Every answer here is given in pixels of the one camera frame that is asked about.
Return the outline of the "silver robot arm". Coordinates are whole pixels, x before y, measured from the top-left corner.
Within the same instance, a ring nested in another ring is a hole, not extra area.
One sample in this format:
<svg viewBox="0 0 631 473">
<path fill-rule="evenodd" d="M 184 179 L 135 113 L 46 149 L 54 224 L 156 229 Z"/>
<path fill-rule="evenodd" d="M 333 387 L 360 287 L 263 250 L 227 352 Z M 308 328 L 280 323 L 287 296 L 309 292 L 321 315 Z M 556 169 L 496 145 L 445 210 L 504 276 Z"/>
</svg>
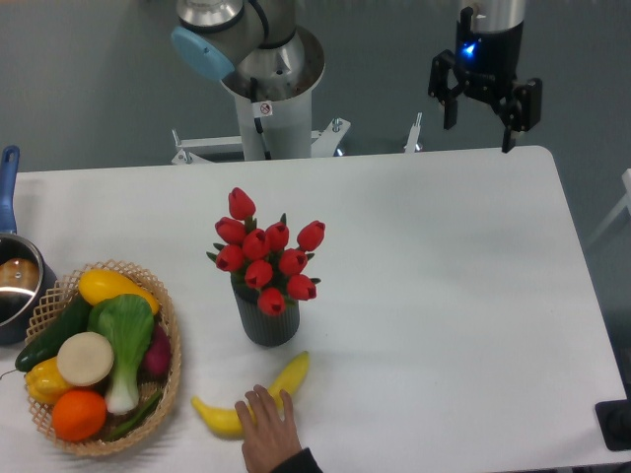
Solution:
<svg viewBox="0 0 631 473">
<path fill-rule="evenodd" d="M 455 48 L 431 62 L 428 95 L 444 109 L 443 127 L 456 125 L 459 96 L 485 103 L 504 125 L 504 153 L 541 118 L 542 80 L 517 76 L 525 13 L 525 1 L 462 1 Z"/>
</svg>

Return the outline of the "person's hand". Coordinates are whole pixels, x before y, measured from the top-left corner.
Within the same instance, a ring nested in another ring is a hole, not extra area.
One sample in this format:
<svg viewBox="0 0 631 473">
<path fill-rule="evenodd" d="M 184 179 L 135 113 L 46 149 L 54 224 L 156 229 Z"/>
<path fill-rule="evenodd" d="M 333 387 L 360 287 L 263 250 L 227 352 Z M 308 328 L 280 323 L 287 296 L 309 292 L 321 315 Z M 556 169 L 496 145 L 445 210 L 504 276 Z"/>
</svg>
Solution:
<svg viewBox="0 0 631 473">
<path fill-rule="evenodd" d="M 300 453 L 291 395 L 280 391 L 282 413 L 269 391 L 257 384 L 245 394 L 247 403 L 238 401 L 235 409 L 242 424 L 242 453 L 247 472 L 272 472 L 276 467 Z"/>
</svg>

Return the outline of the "dark sleeve forearm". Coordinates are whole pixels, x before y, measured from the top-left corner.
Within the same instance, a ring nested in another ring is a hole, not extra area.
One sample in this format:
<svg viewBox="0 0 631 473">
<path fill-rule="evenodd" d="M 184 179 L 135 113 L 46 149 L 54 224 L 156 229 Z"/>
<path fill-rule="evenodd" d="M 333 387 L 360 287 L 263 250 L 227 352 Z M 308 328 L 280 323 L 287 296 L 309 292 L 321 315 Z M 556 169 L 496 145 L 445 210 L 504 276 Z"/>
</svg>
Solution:
<svg viewBox="0 0 631 473">
<path fill-rule="evenodd" d="M 322 473 L 322 469 L 307 447 L 272 468 L 270 473 Z"/>
</svg>

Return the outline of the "silver robot base column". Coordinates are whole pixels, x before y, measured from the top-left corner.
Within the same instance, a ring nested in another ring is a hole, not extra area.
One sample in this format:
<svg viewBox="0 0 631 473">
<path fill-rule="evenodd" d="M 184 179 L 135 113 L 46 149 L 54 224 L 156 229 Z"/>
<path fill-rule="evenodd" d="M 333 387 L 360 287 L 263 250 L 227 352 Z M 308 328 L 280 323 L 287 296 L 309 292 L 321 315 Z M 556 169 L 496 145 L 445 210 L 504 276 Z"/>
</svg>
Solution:
<svg viewBox="0 0 631 473">
<path fill-rule="evenodd" d="M 232 95 L 248 161 L 312 154 L 312 92 L 324 71 L 293 1 L 179 1 L 178 56 Z"/>
</svg>

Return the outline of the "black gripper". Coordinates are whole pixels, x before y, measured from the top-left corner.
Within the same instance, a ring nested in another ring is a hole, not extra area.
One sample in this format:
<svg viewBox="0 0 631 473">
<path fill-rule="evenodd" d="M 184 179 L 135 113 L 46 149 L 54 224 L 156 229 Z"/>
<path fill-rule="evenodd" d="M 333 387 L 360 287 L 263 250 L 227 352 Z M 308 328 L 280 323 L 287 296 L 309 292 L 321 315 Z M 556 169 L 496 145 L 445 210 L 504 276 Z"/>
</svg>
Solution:
<svg viewBox="0 0 631 473">
<path fill-rule="evenodd" d="M 532 78 L 514 84 L 519 62 L 524 23 L 507 30 L 475 32 L 470 21 L 456 25 L 455 55 L 444 50 L 432 59 L 428 95 L 444 109 L 443 128 L 457 122 L 457 97 L 489 104 L 501 111 L 505 125 L 502 152 L 509 153 L 518 135 L 539 123 L 542 110 L 543 82 Z M 450 72 L 457 80 L 449 86 Z"/>
</svg>

